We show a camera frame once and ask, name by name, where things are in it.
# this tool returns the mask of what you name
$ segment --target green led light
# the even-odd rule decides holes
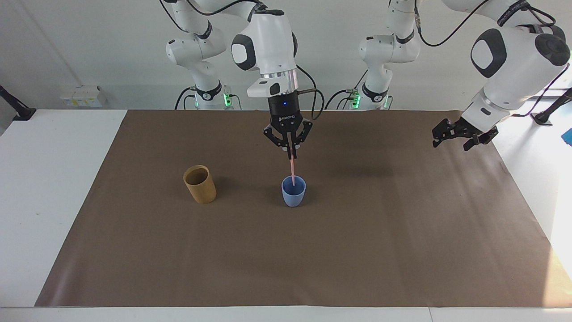
[[[227,94],[223,94],[223,96],[224,96],[224,104],[225,104],[227,107],[231,106],[231,105],[232,105],[232,100],[231,100],[231,98],[228,97]]]
[[[386,97],[386,102],[383,104],[383,109],[389,109],[393,103],[393,96],[389,95]]]
[[[356,97],[353,99],[353,108],[358,109],[359,108],[359,103],[362,100],[362,96],[359,94],[356,94]]]

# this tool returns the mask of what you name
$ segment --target pink straw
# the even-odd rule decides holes
[[[292,158],[290,159],[290,171],[292,173],[292,185],[296,186],[295,176],[294,176],[294,150],[292,149]]]

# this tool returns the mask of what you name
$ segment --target white wall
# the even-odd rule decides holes
[[[386,33],[387,2],[265,1],[287,12],[300,45],[296,61],[312,73],[326,97],[354,86],[365,70],[357,48],[363,37]],[[531,2],[554,14],[572,35],[569,0]],[[426,1],[421,11],[424,34],[433,42],[465,17],[441,1]],[[227,15],[211,21],[225,32],[228,43],[247,25]],[[472,44],[494,26],[493,21],[475,16],[446,45],[423,47],[414,63],[395,65],[394,107],[464,109],[484,84],[470,62]],[[79,81],[99,85],[109,98],[107,108],[169,109],[179,91],[193,83],[186,70],[165,55],[165,43],[181,36],[156,0],[2,0],[0,84],[37,108],[63,108],[58,100],[61,86]],[[246,96],[246,88],[257,79],[255,73],[240,71],[229,51],[211,61],[241,96],[244,107],[265,108],[264,100]],[[301,84],[310,86],[304,77]],[[302,100],[303,106],[309,101],[310,95]]]

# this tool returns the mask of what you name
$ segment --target black cable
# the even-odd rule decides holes
[[[537,101],[534,103],[533,107],[530,109],[530,111],[528,111],[528,113],[526,114],[513,114],[513,117],[526,117],[528,115],[530,115],[530,113],[532,113],[534,111],[534,109],[536,108],[536,106],[538,105],[538,103],[540,103],[540,100],[542,100],[542,98],[544,97],[544,95],[546,94],[546,92],[548,92],[548,90],[550,89],[550,87],[552,87],[552,85],[554,85],[554,83],[562,76],[564,75],[564,73],[566,73],[566,71],[569,69],[570,64],[566,64],[566,68],[558,75],[556,76],[556,78],[544,89],[544,92],[542,92],[542,95],[538,96]]]
[[[240,103],[240,97],[236,94],[230,94],[228,97],[236,97],[239,100],[239,108],[242,111],[243,110],[243,105],[242,103]]]
[[[236,4],[238,4],[238,3],[241,3],[241,2],[260,3],[260,1],[258,1],[258,0],[236,0],[236,1],[233,1],[233,2],[229,3],[228,5],[226,5],[226,6],[222,7],[222,8],[220,8],[220,9],[218,9],[218,10],[216,10],[216,11],[213,11],[213,12],[211,12],[211,13],[206,13],[206,12],[202,12],[201,10],[199,10],[191,1],[189,1],[189,0],[186,0],[186,1],[187,1],[187,3],[189,3],[189,5],[190,5],[191,7],[193,7],[193,9],[194,9],[196,12],[198,12],[198,13],[200,13],[200,14],[202,14],[202,15],[215,15],[215,14],[221,13],[222,11],[224,11],[224,10],[226,10],[226,9],[228,9],[228,8],[230,8],[230,7],[232,7],[232,6],[236,5]]]
[[[367,71],[368,71],[368,70],[366,69],[366,71],[363,73],[363,75],[362,75],[362,77],[359,79],[359,81],[357,81],[357,84],[353,87],[353,89],[357,89],[357,88],[358,88],[359,83],[361,83],[362,80],[363,80],[363,78],[366,76]],[[342,109],[345,109],[345,106],[348,104],[348,102],[350,101],[351,98],[352,98],[352,93],[350,93],[350,94],[348,95],[348,99],[345,101],[344,107],[343,107]]]
[[[319,89],[315,89],[315,91],[320,95],[320,97],[321,97],[321,99],[322,99],[322,107],[320,108],[320,113],[318,113],[318,116],[316,116],[316,117],[314,117],[314,107],[312,107],[312,120],[313,120],[313,121],[317,120],[317,119],[321,116],[322,112],[324,112],[324,109],[325,109],[325,105],[324,105],[324,102],[325,102],[324,93],[322,93]]]
[[[342,89],[341,91],[337,91],[334,95],[332,95],[332,97],[329,98],[328,103],[325,105],[325,109],[328,109],[329,104],[333,101],[333,99],[340,95],[340,94],[344,94],[345,93],[345,89]]]
[[[192,98],[194,98],[195,100],[197,99],[197,97],[196,97],[195,95],[187,95],[187,96],[185,96],[185,98],[184,98],[183,101],[182,101],[182,107],[183,107],[183,109],[184,109],[185,111],[186,111],[186,100],[187,100],[189,97],[192,97]]]
[[[340,102],[337,104],[336,109],[340,109],[341,102],[347,101],[347,100],[350,100],[350,99],[345,99],[345,98],[344,98],[344,99],[341,99]]]
[[[545,111],[540,112],[539,114],[536,114],[533,117],[533,119],[538,124],[548,123],[548,120],[549,120],[550,116],[552,115],[552,113],[556,112],[560,107],[569,103],[570,99],[572,99],[572,88],[567,89],[566,92],[564,92],[564,94],[562,96],[560,96],[558,99],[556,99],[550,107],[548,107]]]
[[[189,33],[188,31],[186,31],[185,29],[181,28],[181,26],[178,25],[178,23],[175,21],[175,19],[173,18],[173,16],[171,15],[171,13],[169,12],[169,10],[167,10],[167,7],[165,7],[165,4],[163,3],[163,0],[159,0],[159,3],[161,3],[161,6],[163,7],[163,9],[165,10],[165,12],[167,13],[167,15],[169,16],[169,18],[171,18],[171,21],[175,24],[175,26],[177,26],[177,28],[179,28],[180,31],[184,32],[184,33]]]
[[[549,14],[545,13],[544,11],[542,11],[542,10],[540,10],[540,9],[538,9],[538,8],[532,7],[532,6],[529,7],[529,10],[530,10],[530,12],[532,12],[532,14],[534,15],[534,17],[535,17],[536,19],[538,19],[539,22],[542,23],[542,24],[540,25],[540,27],[551,27],[551,26],[554,26],[554,25],[556,24],[556,18],[554,18],[552,15],[549,15]],[[545,16],[546,18],[550,19],[551,22],[546,22],[546,21],[542,20],[542,19],[537,15],[537,13],[539,13],[539,14]]]
[[[423,33],[421,31],[421,16],[419,14],[419,8],[417,7],[417,0],[415,0],[415,3],[414,3],[414,5],[415,5],[415,8],[414,8],[415,24],[417,25],[417,31],[419,32],[419,37],[421,38],[423,43],[425,43],[429,47],[439,47],[439,46],[443,45],[444,43],[449,41],[449,39],[451,39],[459,31],[459,29],[461,29],[461,27],[477,12],[477,10],[479,10],[482,6],[485,5],[485,3],[489,2],[489,1],[490,0],[484,0],[483,2],[480,3],[480,5],[478,5],[475,9],[473,9],[473,11],[471,11],[471,13],[467,16],[467,18],[465,18],[463,20],[463,22],[461,22],[461,24],[457,28],[455,28],[455,30],[453,30],[453,32],[447,38],[445,38],[445,40],[443,40],[442,42],[440,42],[438,44],[429,44],[425,40],[425,38],[423,37]]]
[[[389,96],[387,97],[386,104],[387,104],[388,101],[390,102],[390,106],[387,108],[387,110],[390,111],[390,110],[391,110],[391,106],[393,105],[393,96],[389,95]]]
[[[310,81],[312,82],[312,86],[314,86],[314,89],[317,89],[316,86],[316,82],[314,81],[314,78],[304,70],[304,68],[300,67],[300,65],[296,65],[297,69],[299,69],[301,72],[303,72],[308,78],[310,78]],[[316,107],[316,96],[317,96],[317,91],[314,91],[314,100],[312,102],[312,111],[314,110],[314,108]]]
[[[181,102],[181,98],[182,96],[187,93],[187,91],[191,91],[193,89],[193,87],[187,87],[185,89],[182,90],[181,94],[179,95],[179,97],[177,98],[177,102],[175,103],[175,111],[178,108],[179,103]]]

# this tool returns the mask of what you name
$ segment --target wall socket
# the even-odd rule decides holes
[[[103,107],[107,101],[98,86],[81,86],[70,88],[61,96],[67,107]]]

